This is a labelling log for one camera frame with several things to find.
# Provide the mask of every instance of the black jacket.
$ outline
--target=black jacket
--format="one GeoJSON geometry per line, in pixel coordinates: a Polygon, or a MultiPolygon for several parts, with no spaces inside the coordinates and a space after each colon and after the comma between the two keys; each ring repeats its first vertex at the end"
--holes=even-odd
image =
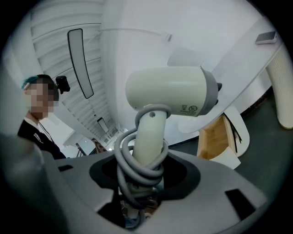
{"type": "Polygon", "coordinates": [[[41,133],[25,120],[22,122],[18,130],[18,136],[33,141],[41,150],[50,152],[54,159],[66,158],[65,155],[60,152],[59,147],[55,145],[55,143],[50,141],[44,133],[41,133]]]}

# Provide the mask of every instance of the coiled cable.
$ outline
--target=coiled cable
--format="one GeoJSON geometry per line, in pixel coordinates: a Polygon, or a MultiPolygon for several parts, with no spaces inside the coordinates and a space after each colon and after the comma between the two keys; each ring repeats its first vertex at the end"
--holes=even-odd
{"type": "Polygon", "coordinates": [[[136,115],[136,127],[120,135],[114,144],[114,154],[118,163],[117,179],[119,187],[127,202],[136,209],[143,209],[145,207],[144,202],[138,201],[137,198],[149,197],[153,194],[153,191],[150,190],[132,194],[127,186],[124,174],[131,178],[135,184],[143,187],[153,187],[162,180],[164,168],[161,163],[168,154],[168,144],[163,141],[163,150],[161,154],[149,165],[142,166],[129,152],[133,147],[128,147],[128,144],[131,140],[136,138],[136,134],[131,134],[137,131],[141,117],[152,111],[164,111],[167,113],[167,118],[171,115],[171,108],[166,105],[154,104],[144,107],[136,115]],[[120,144],[123,139],[124,142],[122,144],[122,149],[120,150],[120,144]]]}

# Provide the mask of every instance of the person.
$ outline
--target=person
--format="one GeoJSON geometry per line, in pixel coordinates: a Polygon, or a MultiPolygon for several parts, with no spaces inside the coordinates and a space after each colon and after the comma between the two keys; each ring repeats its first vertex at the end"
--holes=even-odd
{"type": "Polygon", "coordinates": [[[40,120],[48,117],[49,112],[53,112],[54,102],[59,101],[57,86],[50,76],[42,74],[26,79],[22,89],[29,111],[19,128],[18,136],[33,141],[41,150],[50,152],[54,159],[65,159],[64,154],[40,123],[40,120]],[[39,131],[38,125],[50,139],[39,131]]]}

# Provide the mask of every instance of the white ceiling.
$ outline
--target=white ceiling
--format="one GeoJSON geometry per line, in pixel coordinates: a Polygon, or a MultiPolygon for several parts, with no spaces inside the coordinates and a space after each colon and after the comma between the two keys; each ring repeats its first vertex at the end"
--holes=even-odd
{"type": "Polygon", "coordinates": [[[104,0],[45,0],[31,12],[31,31],[36,56],[44,74],[55,80],[67,77],[70,92],[60,101],[90,132],[103,138],[105,132],[97,123],[103,118],[108,128],[114,126],[101,67],[100,35],[104,0]],[[70,58],[67,33],[82,28],[85,59],[94,95],[86,99],[78,84],[70,58]]]}

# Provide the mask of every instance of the wooden panel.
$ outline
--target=wooden panel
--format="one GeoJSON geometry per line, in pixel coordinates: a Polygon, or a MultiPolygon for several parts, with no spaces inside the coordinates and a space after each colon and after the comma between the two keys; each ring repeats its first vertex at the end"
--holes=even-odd
{"type": "Polygon", "coordinates": [[[228,119],[220,116],[206,128],[200,130],[197,156],[210,160],[230,147],[236,154],[233,132],[228,119]]]}

